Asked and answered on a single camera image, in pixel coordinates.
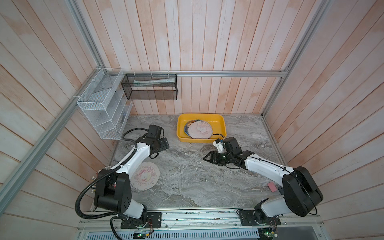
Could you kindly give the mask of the yellow plastic storage box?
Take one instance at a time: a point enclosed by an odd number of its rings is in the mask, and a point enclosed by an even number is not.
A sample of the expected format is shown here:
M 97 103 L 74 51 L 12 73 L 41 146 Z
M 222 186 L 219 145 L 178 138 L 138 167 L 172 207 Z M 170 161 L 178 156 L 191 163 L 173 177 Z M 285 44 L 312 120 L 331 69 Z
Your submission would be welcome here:
M 177 137 L 183 143 L 209 143 L 211 144 L 216 139 L 220 138 L 220 135 L 214 135 L 210 139 L 193 139 L 189 137 L 184 128 L 190 121 L 201 120 L 211 125 L 214 134 L 221 134 L 224 137 L 227 136 L 225 120 L 218 114 L 181 114 L 178 118 L 177 124 Z

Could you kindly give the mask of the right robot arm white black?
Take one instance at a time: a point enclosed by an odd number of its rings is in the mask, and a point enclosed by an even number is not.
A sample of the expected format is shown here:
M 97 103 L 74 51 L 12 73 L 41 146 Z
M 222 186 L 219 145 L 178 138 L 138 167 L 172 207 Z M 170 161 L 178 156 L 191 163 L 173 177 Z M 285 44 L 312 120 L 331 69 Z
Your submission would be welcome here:
M 293 213 L 299 217 L 305 217 L 324 199 L 313 177 L 302 166 L 292 168 L 279 165 L 251 151 L 244 151 L 237 155 L 211 151 L 203 160 L 221 167 L 233 164 L 236 169 L 260 174 L 282 187 L 281 196 L 263 200 L 255 206 L 255 221 L 259 225 L 265 225 L 267 219 L 283 214 Z

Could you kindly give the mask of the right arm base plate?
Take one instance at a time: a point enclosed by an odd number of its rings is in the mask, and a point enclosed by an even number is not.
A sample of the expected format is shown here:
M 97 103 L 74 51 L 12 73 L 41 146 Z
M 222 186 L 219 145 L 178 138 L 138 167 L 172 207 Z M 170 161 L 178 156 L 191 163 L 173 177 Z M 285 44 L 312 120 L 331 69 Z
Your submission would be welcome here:
M 244 210 L 237 209 L 236 214 L 240 218 L 242 226 L 279 226 L 281 225 L 280 218 L 278 216 L 275 217 L 267 217 L 260 211 L 256 210 Z

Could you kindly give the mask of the white pink bow coaster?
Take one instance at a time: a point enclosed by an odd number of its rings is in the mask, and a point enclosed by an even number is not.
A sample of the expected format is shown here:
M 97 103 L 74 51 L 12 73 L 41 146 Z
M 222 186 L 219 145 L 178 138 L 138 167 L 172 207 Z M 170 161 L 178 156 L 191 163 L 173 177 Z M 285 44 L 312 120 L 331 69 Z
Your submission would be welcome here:
M 160 178 L 160 170 L 154 163 L 141 163 L 131 178 L 132 186 L 138 191 L 152 188 Z

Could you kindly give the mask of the pink eraser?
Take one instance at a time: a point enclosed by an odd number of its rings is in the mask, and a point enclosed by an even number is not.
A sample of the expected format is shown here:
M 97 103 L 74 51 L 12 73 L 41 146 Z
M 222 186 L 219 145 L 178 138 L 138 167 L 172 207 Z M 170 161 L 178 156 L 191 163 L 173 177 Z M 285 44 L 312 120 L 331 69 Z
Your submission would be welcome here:
M 270 189 L 270 191 L 271 191 L 272 193 L 278 191 L 278 188 L 276 187 L 276 185 L 274 184 L 274 182 L 269 182 L 269 183 L 267 183 L 267 186 L 268 186 L 268 188 Z

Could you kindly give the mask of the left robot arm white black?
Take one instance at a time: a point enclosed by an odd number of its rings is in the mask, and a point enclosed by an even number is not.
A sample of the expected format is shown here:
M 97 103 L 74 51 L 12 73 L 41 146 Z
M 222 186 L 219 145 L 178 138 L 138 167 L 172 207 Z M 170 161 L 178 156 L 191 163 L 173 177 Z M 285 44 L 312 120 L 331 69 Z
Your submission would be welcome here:
M 112 169 L 101 170 L 99 176 L 89 184 L 78 196 L 75 202 L 75 212 L 87 220 L 99 219 L 108 216 L 121 217 L 123 219 L 134 219 L 138 225 L 147 222 L 147 207 L 138 203 L 132 197 L 131 178 L 140 164 L 146 159 L 159 152 L 170 148 L 166 138 L 154 139 L 149 137 L 138 140 L 126 139 L 134 144 L 134 148 Z M 99 215 L 87 215 L 80 208 L 81 200 L 92 187 L 96 187 L 94 205 L 97 208 L 108 210 L 107 213 Z

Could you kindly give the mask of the blue bears cartoon coaster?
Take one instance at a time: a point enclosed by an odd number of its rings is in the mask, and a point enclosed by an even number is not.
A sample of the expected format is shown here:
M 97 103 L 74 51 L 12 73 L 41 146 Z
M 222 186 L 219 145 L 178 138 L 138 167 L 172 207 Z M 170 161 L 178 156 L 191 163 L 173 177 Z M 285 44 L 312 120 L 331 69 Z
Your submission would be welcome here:
M 184 126 L 184 133 L 187 136 L 194 138 L 198 134 L 198 130 L 197 130 L 198 124 L 202 122 L 203 121 L 201 120 L 191 120 L 187 122 L 186 125 Z

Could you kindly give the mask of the pink kitty coaster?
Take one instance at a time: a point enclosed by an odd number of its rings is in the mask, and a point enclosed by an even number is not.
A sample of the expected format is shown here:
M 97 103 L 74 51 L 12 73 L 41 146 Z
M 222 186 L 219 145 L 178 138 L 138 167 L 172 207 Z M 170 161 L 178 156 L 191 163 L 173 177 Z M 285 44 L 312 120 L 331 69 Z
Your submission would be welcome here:
M 193 139 L 209 139 L 213 134 L 213 129 L 209 123 L 194 121 L 188 125 L 188 134 Z

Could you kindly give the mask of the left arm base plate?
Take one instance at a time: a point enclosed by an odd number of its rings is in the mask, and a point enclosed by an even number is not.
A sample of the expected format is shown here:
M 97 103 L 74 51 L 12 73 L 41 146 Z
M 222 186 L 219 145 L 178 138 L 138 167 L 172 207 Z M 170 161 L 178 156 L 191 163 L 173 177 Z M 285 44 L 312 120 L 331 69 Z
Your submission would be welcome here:
M 121 229 L 145 229 L 150 227 L 157 229 L 161 227 L 161 222 L 161 212 L 143 213 L 142 216 L 138 219 L 129 217 L 128 219 L 122 220 Z

